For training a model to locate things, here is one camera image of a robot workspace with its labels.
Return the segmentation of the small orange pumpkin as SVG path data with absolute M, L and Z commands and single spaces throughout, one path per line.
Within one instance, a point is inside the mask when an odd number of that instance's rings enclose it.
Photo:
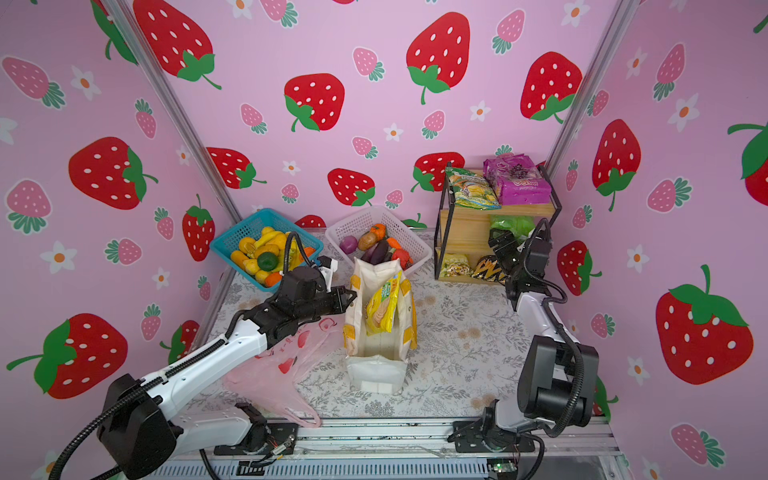
M 369 232 L 374 234 L 378 241 L 381 241 L 387 237 L 387 227 L 381 223 L 373 225 Z

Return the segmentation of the purple snack bag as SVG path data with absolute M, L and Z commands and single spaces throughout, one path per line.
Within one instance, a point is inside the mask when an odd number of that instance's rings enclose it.
M 503 154 L 483 162 L 483 176 L 498 202 L 507 205 L 548 203 L 551 185 L 525 154 Z

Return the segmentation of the brown potato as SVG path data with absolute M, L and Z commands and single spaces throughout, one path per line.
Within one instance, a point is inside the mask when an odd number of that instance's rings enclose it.
M 365 252 L 378 243 L 378 236 L 374 232 L 363 234 L 358 240 L 358 249 Z

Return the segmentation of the purple onion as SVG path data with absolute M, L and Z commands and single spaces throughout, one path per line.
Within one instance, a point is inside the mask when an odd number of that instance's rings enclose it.
M 345 236 L 339 242 L 339 248 L 346 255 L 352 255 L 358 250 L 358 239 L 353 235 Z

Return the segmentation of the green chips bag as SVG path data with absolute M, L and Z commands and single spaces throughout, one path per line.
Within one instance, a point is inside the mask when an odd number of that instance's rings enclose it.
M 518 241 L 526 240 L 535 229 L 530 216 L 491 215 L 490 228 L 510 232 Z

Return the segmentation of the small nut snack bag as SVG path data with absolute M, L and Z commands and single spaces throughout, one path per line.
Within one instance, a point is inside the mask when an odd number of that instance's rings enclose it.
M 469 258 L 465 254 L 447 253 L 442 261 L 440 278 L 468 276 L 472 273 Z

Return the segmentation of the purple eggplant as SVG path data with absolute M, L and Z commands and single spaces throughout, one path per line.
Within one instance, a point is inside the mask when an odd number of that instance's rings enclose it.
M 379 241 L 369 258 L 369 262 L 372 265 L 381 264 L 382 262 L 385 261 L 386 256 L 389 253 L 389 249 L 390 247 L 387 240 Z

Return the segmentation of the teal plastic basket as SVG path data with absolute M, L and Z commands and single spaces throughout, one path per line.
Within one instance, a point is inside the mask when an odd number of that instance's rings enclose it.
M 260 210 L 212 243 L 212 250 L 259 290 L 274 293 L 286 270 L 315 260 L 323 243 L 272 209 Z

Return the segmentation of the green yellow snack bag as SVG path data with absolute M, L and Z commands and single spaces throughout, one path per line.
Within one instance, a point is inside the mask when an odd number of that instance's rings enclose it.
M 464 168 L 447 167 L 446 176 L 456 205 L 474 210 L 501 208 L 494 190 L 482 175 Z

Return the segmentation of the white paper grocery bag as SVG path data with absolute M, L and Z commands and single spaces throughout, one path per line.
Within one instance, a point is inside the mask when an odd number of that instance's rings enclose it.
M 405 383 L 408 354 L 418 347 L 413 286 L 397 260 L 355 261 L 350 287 L 357 294 L 345 313 L 346 369 L 354 388 L 393 395 Z

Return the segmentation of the white plastic basket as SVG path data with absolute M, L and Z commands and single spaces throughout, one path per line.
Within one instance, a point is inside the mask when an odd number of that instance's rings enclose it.
M 433 257 L 433 250 L 403 221 L 383 207 L 366 207 L 326 229 L 327 242 L 354 266 L 356 259 L 371 261 L 379 245 L 387 252 L 401 252 L 405 272 L 412 274 Z

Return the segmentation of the pink plastic grocery bag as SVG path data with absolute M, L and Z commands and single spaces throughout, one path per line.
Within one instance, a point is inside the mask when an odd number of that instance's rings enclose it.
M 305 428 L 322 420 L 297 390 L 310 371 L 342 348 L 343 325 L 335 317 L 301 326 L 297 333 L 247 360 L 223 378 L 223 386 L 272 413 Z

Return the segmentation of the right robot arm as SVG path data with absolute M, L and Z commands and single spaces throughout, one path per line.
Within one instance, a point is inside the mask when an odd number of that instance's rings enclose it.
M 538 221 L 515 263 L 507 259 L 499 240 L 491 245 L 506 273 L 507 299 L 532 334 L 516 396 L 494 401 L 482 420 L 483 442 L 489 450 L 499 451 L 537 430 L 555 438 L 568 427 L 587 426 L 599 355 L 568 333 L 555 311 L 567 303 L 567 294 L 545 278 L 552 249 L 549 222 Z

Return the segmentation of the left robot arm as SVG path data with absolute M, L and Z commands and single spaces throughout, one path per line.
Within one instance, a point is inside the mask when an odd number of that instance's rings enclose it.
M 357 294 L 332 285 L 336 261 L 323 256 L 287 273 L 275 294 L 237 311 L 224 334 L 141 379 L 126 374 L 109 388 L 102 413 L 63 449 L 49 474 L 58 479 L 75 451 L 96 434 L 116 465 L 103 473 L 141 479 L 167 460 L 218 446 L 236 446 L 268 458 L 278 452 L 266 419 L 249 403 L 184 425 L 178 415 L 202 390 L 248 360 L 326 316 L 341 315 Z

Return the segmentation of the black yellow chips bag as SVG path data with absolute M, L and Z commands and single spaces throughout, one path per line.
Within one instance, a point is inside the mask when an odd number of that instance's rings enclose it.
M 471 277 L 484 282 L 504 284 L 507 274 L 502 269 L 501 264 L 495 255 L 486 255 L 478 260 Z

